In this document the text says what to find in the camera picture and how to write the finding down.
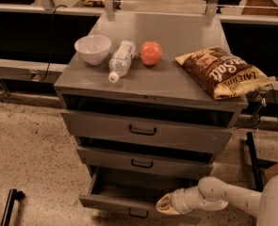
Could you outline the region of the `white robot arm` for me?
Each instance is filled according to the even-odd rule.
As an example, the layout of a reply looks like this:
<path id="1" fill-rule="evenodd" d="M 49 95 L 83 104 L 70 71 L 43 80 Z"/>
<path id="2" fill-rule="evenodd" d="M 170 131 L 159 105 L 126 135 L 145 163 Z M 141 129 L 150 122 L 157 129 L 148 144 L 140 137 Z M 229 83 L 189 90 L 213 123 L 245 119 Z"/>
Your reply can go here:
<path id="1" fill-rule="evenodd" d="M 256 217 L 256 226 L 278 226 L 278 175 L 267 182 L 262 192 L 206 176 L 196 186 L 166 194 L 155 208 L 166 215 L 184 215 L 195 209 L 220 211 L 229 203 Z"/>

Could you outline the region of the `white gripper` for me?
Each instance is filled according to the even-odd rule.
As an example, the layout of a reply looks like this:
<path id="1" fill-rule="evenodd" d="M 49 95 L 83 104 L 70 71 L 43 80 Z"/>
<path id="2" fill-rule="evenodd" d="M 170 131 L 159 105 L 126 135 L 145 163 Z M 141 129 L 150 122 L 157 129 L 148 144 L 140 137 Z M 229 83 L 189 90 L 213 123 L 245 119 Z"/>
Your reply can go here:
<path id="1" fill-rule="evenodd" d="M 156 210 L 165 215 L 186 214 L 199 207 L 202 196 L 197 186 L 176 189 L 172 194 L 163 196 L 155 206 Z"/>

